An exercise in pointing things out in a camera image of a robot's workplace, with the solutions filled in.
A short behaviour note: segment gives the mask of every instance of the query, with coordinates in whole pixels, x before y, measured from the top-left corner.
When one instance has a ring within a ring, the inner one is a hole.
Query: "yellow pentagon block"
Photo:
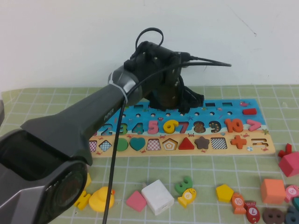
[[[78,200],[74,203],[78,209],[83,210],[86,205],[88,204],[89,198],[91,197],[90,194],[87,194],[86,191],[84,190]]]
[[[87,181],[86,181],[86,184],[85,184],[85,187],[84,187],[84,189],[86,189],[88,186],[89,186],[89,184],[92,182],[92,180],[91,180],[91,178],[90,178],[90,175],[89,175],[89,173],[87,173]]]
[[[230,203],[234,190],[232,190],[228,185],[223,184],[216,188],[216,194],[218,201]]]

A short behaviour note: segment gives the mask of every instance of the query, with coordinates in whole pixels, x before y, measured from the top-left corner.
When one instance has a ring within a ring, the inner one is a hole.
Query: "black cable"
[[[161,34],[161,36],[162,36],[162,40],[161,40],[161,42],[160,42],[159,45],[158,45],[158,46],[161,46],[161,44],[163,43],[163,40],[164,40],[163,32],[162,32],[160,29],[158,29],[158,28],[150,27],[150,28],[147,28],[147,29],[145,29],[144,31],[142,31],[142,32],[139,34],[139,36],[137,37],[136,42],[135,42],[135,50],[137,49],[137,45],[138,45],[138,41],[139,41],[140,37],[141,37],[143,34],[145,34],[146,32],[149,32],[149,31],[156,31],[156,32],[158,32],[159,34]]]
[[[111,158],[111,165],[110,165],[108,192],[107,192],[107,199],[106,199],[105,211],[104,211],[104,216],[103,216],[103,224],[106,224],[107,217],[108,217],[110,197],[111,197],[111,191],[112,191],[112,183],[113,183],[113,175],[114,175],[115,158],[116,158],[116,151],[117,151],[116,149],[117,149],[118,139],[119,139],[119,135],[120,135],[121,119],[122,119],[123,112],[125,110],[125,106],[126,106],[126,100],[123,101],[123,104],[122,104],[121,110],[120,110],[120,115],[118,117],[118,122],[117,122],[117,128],[116,128],[113,152],[112,152],[112,158]]]
[[[231,64],[226,64],[222,62],[217,62],[217,63],[206,63],[206,62],[187,62],[187,63],[180,63],[180,64],[175,64],[168,66],[164,69],[161,69],[157,72],[154,72],[147,76],[144,80],[140,81],[137,83],[128,93],[127,97],[129,98],[130,95],[144,82],[146,82],[148,79],[150,79],[152,76],[158,75],[161,72],[167,71],[167,70],[173,70],[185,66],[195,66],[195,65],[210,65],[210,66],[227,66],[231,67]],[[118,122],[117,122],[117,128],[116,128],[116,133],[115,133],[115,139],[114,139],[114,145],[113,145],[113,152],[112,152],[112,158],[111,158],[111,165],[110,165],[110,174],[109,174],[109,183],[108,183],[108,193],[107,193],[107,199],[106,199],[106,205],[105,205],[105,211],[104,211],[104,216],[103,216],[103,222],[102,224],[107,223],[107,217],[108,217],[108,211],[109,211],[109,203],[110,203],[110,197],[111,197],[111,191],[112,191],[112,183],[113,183],[113,175],[114,175],[114,166],[115,166],[115,159],[116,159],[116,149],[117,149],[117,144],[118,144],[118,139],[119,139],[119,134],[120,134],[120,128],[121,128],[121,119],[123,116],[123,112],[125,109],[126,105],[126,100],[124,100],[121,110],[120,110],[120,115],[118,117]]]

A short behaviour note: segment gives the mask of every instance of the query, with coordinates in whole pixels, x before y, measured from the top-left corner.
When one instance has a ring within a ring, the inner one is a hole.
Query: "yellow fish toy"
[[[196,190],[193,188],[189,188],[184,191],[181,197],[178,197],[178,202],[184,207],[187,207],[187,204],[190,204],[196,198]]]

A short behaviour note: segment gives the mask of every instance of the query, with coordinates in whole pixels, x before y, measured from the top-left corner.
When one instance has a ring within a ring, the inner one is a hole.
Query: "white cube block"
[[[174,204],[173,196],[160,180],[157,180],[143,188],[141,194],[155,216],[167,210]]]

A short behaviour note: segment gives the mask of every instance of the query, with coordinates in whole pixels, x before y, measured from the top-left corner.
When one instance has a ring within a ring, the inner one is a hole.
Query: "red plus sign piece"
[[[247,144],[247,141],[246,141],[246,139],[241,139],[241,137],[239,135],[236,135],[235,139],[232,139],[230,141],[230,143],[232,145],[237,146],[238,149],[242,149],[243,146],[245,146]]]

